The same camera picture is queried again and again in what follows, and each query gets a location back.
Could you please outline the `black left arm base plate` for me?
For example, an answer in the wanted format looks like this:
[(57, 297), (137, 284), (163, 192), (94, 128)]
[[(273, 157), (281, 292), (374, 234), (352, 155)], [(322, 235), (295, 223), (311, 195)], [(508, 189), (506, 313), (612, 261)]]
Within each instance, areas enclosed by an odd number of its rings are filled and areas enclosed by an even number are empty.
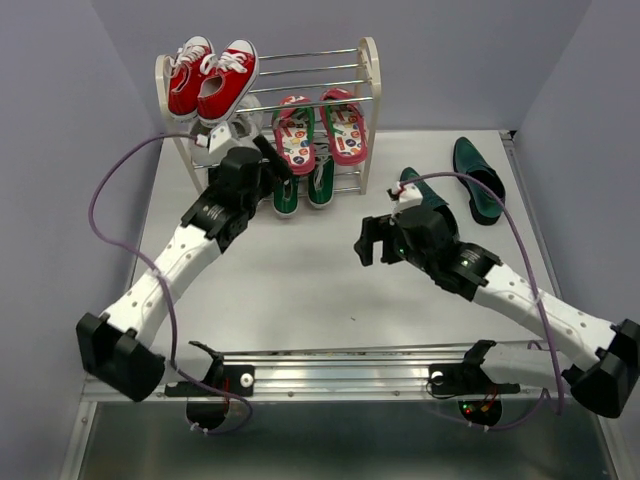
[[(231, 364), (224, 359), (222, 352), (214, 350), (199, 341), (189, 341), (192, 350), (198, 354), (186, 360), (189, 374), (200, 383), (215, 389), (233, 393), (242, 397), (251, 397), (254, 393), (255, 367), (251, 364)], [(177, 375), (168, 368), (164, 394), (170, 398), (205, 397), (213, 393), (193, 382)]]

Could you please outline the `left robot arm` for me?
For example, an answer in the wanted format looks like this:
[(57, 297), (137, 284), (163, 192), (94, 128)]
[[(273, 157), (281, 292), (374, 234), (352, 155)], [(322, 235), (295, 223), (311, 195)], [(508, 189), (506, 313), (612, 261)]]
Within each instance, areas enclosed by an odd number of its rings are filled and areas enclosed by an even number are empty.
[(76, 325), (84, 370), (128, 399), (140, 402), (175, 367), (151, 346), (163, 321), (177, 321), (175, 305), (196, 278), (241, 235), (261, 200), (292, 171), (271, 143), (257, 135), (231, 147), (215, 167), (211, 184), (181, 217), (156, 259), (127, 246), (146, 272), (101, 314), (85, 314)]

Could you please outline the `pink slide sandal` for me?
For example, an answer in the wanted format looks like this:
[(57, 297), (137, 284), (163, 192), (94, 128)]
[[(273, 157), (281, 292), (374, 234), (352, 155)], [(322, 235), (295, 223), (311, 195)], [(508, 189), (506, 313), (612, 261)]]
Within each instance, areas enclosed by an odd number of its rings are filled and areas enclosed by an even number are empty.
[(360, 104), (353, 98), (354, 95), (343, 88), (329, 89), (320, 98), (321, 101), (350, 99), (345, 104), (326, 104), (319, 109), (329, 151), (340, 166), (358, 165), (368, 156), (366, 121)]
[(311, 173), (316, 165), (315, 110), (303, 95), (284, 98), (272, 114), (272, 131), (278, 154), (295, 176)]

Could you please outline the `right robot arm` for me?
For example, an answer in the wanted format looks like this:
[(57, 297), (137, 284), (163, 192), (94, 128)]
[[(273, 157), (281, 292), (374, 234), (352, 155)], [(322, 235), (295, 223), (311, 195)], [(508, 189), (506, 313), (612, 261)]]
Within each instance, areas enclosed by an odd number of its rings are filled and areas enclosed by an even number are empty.
[(441, 213), (422, 206), (364, 218), (354, 245), (362, 265), (372, 265), (375, 243), (382, 245), (382, 263), (407, 262), (442, 290), (503, 315), (547, 343), (535, 350), (479, 340), (460, 362), (433, 365), (435, 394), (567, 389), (599, 416), (621, 415), (639, 378), (637, 323), (615, 324), (565, 303), (496, 254), (461, 241)]

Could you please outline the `dark green loafer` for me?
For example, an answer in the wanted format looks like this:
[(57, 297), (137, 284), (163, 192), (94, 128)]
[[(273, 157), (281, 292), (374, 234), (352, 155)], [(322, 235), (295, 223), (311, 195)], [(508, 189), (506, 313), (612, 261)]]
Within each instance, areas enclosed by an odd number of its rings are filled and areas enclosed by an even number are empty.
[(496, 224), (503, 212), (506, 190), (497, 172), (468, 138), (455, 141), (452, 166), (464, 175), (459, 181), (468, 192), (472, 218), (480, 225)]
[[(408, 181), (414, 178), (418, 178), (420, 174), (412, 167), (406, 167), (400, 174), (400, 181)], [(456, 219), (449, 209), (448, 203), (442, 199), (424, 180), (417, 180), (409, 185), (410, 187), (416, 187), (422, 195), (422, 204), (426, 205), (429, 209), (440, 213), (446, 220), (447, 226), (452, 235), (458, 236), (458, 225)]]

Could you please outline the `green canvas sneaker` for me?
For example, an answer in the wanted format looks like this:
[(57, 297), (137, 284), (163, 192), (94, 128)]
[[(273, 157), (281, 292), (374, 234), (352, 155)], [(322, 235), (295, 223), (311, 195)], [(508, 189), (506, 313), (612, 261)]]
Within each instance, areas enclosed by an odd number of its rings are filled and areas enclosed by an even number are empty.
[(327, 207), (334, 195), (335, 164), (331, 156), (321, 157), (308, 176), (307, 195), (316, 209)]
[(294, 176), (279, 183), (273, 193), (273, 208), (281, 218), (289, 218), (298, 209), (299, 178)]

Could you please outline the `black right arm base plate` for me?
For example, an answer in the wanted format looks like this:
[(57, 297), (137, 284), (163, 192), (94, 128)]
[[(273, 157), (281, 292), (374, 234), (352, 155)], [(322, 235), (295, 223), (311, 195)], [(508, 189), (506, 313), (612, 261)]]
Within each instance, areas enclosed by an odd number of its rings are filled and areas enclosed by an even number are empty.
[(458, 363), (435, 363), (429, 366), (431, 392), (436, 396), (484, 394), (518, 394), (517, 383), (496, 383), (482, 366), (487, 353), (497, 345), (493, 340), (477, 341)]

